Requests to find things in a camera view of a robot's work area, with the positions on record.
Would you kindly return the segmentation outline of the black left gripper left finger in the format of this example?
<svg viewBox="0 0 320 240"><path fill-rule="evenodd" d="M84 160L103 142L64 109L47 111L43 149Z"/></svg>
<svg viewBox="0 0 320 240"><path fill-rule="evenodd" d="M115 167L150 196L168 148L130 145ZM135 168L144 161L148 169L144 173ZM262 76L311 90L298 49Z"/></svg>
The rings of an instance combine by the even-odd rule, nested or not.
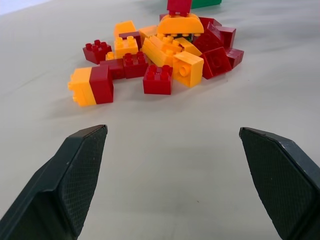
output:
<svg viewBox="0 0 320 240"><path fill-rule="evenodd" d="M97 187L108 127L68 136L0 220L2 240L76 240Z"/></svg>

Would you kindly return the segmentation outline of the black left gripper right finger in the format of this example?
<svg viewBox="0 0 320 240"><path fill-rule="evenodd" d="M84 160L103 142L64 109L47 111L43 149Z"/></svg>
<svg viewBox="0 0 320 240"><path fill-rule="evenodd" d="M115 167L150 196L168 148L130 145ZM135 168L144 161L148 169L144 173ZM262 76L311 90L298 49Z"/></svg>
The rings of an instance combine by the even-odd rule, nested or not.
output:
<svg viewBox="0 0 320 240"><path fill-rule="evenodd" d="M292 140L241 127L258 196L283 240L320 238L320 168Z"/></svg>

